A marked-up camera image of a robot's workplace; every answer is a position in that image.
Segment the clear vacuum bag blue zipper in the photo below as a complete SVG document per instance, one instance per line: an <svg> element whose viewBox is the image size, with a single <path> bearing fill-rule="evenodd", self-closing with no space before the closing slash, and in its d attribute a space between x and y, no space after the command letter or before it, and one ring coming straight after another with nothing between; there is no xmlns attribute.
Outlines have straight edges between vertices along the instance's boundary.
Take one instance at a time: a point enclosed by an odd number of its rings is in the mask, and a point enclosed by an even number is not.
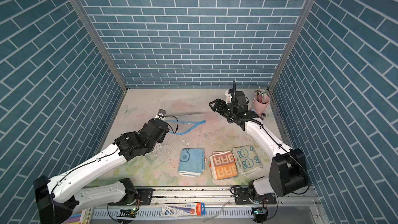
<svg viewBox="0 0 398 224"><path fill-rule="evenodd" d="M176 135L185 135L206 123L208 106L199 97L162 101L159 108L166 111L163 120L172 126Z"/></svg>

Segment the light blue towel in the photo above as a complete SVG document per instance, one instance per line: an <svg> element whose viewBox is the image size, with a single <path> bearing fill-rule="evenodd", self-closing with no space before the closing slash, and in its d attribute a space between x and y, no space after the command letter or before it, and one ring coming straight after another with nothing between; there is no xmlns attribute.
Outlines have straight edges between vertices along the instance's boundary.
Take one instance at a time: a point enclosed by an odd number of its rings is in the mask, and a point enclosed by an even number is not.
<svg viewBox="0 0 398 224"><path fill-rule="evenodd" d="M180 155L178 174L181 176L199 177L205 170L203 148L185 148Z"/></svg>

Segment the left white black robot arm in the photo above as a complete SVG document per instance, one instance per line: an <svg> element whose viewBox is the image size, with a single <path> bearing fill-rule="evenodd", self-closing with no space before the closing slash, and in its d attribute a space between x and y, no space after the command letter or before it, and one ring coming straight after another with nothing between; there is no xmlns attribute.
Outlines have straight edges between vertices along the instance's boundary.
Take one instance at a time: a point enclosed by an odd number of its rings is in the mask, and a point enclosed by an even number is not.
<svg viewBox="0 0 398 224"><path fill-rule="evenodd" d="M140 195L128 178L106 186L87 185L111 169L150 153L169 131L167 122L152 118L140 130L122 134L80 165L52 178L43 175L34 180L40 222L61 224L75 213L101 204L137 204Z"/></svg>

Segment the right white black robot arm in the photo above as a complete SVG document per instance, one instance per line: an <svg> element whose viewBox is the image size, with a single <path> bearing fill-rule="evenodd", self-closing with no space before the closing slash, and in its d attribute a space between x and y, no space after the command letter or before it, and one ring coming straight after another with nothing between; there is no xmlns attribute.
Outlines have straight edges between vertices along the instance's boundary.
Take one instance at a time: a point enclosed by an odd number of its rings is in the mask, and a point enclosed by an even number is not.
<svg viewBox="0 0 398 224"><path fill-rule="evenodd" d="M228 123L241 127L272 159L268 175L249 183L251 201L260 202L270 194L278 197L298 195L299 189L309 188L310 179L304 153L285 144L264 125L261 117L249 109L249 101L242 91L236 89L235 82L233 88L226 91L226 97L225 101L215 99L210 102L211 110L219 113Z"/></svg>

